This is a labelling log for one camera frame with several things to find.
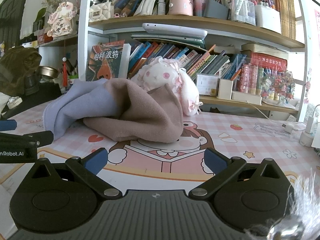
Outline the pink bunny plush toy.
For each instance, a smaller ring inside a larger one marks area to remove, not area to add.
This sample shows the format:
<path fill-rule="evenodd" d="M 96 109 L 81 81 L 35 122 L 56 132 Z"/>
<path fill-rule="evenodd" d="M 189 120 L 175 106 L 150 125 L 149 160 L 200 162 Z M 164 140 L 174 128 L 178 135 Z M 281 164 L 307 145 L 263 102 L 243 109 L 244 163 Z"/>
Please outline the pink bunny plush toy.
<path fill-rule="evenodd" d="M 147 92 L 168 85 L 178 98 L 183 114 L 192 116 L 201 112 L 199 90 L 176 59 L 153 58 L 135 74 L 131 81 Z"/>

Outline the red tassel charm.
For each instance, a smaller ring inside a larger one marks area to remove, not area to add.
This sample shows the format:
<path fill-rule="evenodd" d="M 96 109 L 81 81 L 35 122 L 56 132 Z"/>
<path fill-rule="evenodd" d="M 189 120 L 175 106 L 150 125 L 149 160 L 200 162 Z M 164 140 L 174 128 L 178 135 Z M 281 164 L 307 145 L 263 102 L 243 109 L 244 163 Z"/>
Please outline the red tassel charm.
<path fill-rule="evenodd" d="M 62 85 L 63 87 L 67 88 L 68 86 L 68 74 L 67 74 L 67 58 L 62 58 Z"/>

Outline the white wrist watch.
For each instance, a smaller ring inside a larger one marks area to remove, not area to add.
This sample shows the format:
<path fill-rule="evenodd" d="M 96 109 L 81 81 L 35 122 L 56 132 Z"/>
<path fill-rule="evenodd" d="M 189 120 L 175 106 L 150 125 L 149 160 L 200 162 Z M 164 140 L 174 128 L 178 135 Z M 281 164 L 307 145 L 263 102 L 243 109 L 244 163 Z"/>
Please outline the white wrist watch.
<path fill-rule="evenodd" d="M 23 100 L 19 96 L 11 97 L 7 102 L 7 106 L 9 109 L 14 109 L 18 105 L 20 105 L 22 102 Z"/>

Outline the pink checkered desk mat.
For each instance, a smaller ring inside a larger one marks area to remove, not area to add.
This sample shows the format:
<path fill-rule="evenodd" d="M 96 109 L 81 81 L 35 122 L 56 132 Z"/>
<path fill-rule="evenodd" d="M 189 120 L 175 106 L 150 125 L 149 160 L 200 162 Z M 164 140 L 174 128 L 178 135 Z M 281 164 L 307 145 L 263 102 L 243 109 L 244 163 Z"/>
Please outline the pink checkered desk mat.
<path fill-rule="evenodd" d="M 43 129 L 44 103 L 13 117 L 17 129 L 24 134 Z M 72 155 L 84 157 L 88 151 L 116 145 L 111 161 L 98 174 L 112 185 L 126 189 L 185 189 L 198 185 L 213 176 L 204 164 L 204 149 L 214 146 L 228 157 L 239 156 L 257 163 L 271 157 L 284 171 L 293 185 L 300 175 L 310 177 L 316 172 L 319 186 L 319 156 L 299 144 L 300 134 L 287 134 L 280 124 L 266 119 L 213 113 L 202 113 L 187 118 L 178 142 L 133 141 L 124 146 L 103 137 L 80 122 L 72 124 L 65 135 L 40 150 L 40 157 L 64 161 Z M 1 164 L 1 239 L 9 239 L 17 230 L 9 215 L 9 200 L 31 164 Z"/>

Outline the metal bowl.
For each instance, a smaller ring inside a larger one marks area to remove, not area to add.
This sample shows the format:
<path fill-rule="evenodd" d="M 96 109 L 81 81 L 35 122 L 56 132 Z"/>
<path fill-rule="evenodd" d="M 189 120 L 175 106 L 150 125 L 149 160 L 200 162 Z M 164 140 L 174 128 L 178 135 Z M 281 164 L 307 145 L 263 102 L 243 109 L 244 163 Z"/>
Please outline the metal bowl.
<path fill-rule="evenodd" d="M 37 73 L 49 79 L 55 79 L 59 75 L 59 71 L 57 69 L 49 66 L 39 66 L 37 69 Z"/>

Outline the white wooden bookshelf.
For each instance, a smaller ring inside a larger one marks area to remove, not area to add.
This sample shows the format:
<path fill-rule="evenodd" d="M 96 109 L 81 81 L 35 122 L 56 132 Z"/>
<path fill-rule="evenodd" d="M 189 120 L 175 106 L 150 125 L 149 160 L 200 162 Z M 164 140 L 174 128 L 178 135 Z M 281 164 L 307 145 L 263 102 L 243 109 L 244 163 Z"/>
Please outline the white wooden bookshelf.
<path fill-rule="evenodd" d="M 148 34 L 144 23 L 174 25 L 184 29 L 184 33 L 165 34 L 166 41 L 175 39 L 196 49 L 209 44 L 211 37 L 227 37 L 248 42 L 257 42 L 289 53 L 303 53 L 306 45 L 274 31 L 253 25 L 217 18 L 205 18 L 185 15 L 148 15 L 111 18 L 89 22 L 89 7 L 92 0 L 81 0 L 78 29 L 78 71 L 79 79 L 86 79 L 88 54 L 96 42 L 115 41 L 118 35 L 130 37 L 132 34 L 147 39 L 155 35 Z"/>

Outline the olive green garment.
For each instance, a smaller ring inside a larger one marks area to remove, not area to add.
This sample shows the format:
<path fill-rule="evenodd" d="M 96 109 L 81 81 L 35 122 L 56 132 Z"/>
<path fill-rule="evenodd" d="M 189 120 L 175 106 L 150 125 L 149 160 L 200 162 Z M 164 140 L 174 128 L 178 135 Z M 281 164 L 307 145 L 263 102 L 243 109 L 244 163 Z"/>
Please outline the olive green garment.
<path fill-rule="evenodd" d="M 25 93 L 25 77 L 33 74 L 42 56 L 35 48 L 17 46 L 10 48 L 1 58 L 0 91 L 9 96 Z"/>

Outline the Harry Potter book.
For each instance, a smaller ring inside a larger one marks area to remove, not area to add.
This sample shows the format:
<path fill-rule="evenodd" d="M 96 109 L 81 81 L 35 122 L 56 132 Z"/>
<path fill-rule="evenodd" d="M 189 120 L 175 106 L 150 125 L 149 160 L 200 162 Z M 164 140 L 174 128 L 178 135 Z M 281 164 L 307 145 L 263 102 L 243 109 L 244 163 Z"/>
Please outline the Harry Potter book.
<path fill-rule="evenodd" d="M 124 40 L 93 46 L 88 57 L 86 81 L 126 79 L 130 55 L 131 45 Z"/>

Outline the pink bunny sign ornament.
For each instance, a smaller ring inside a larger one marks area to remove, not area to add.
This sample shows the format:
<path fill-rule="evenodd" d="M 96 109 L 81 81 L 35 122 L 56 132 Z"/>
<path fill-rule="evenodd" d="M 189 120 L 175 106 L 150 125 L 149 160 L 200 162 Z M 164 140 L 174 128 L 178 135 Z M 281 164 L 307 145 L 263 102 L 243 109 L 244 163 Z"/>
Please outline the pink bunny sign ornament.
<path fill-rule="evenodd" d="M 50 14 L 47 23 L 50 29 L 48 37 L 57 38 L 60 36 L 76 34 L 75 17 L 77 7 L 71 2 L 62 2 L 53 14 Z"/>

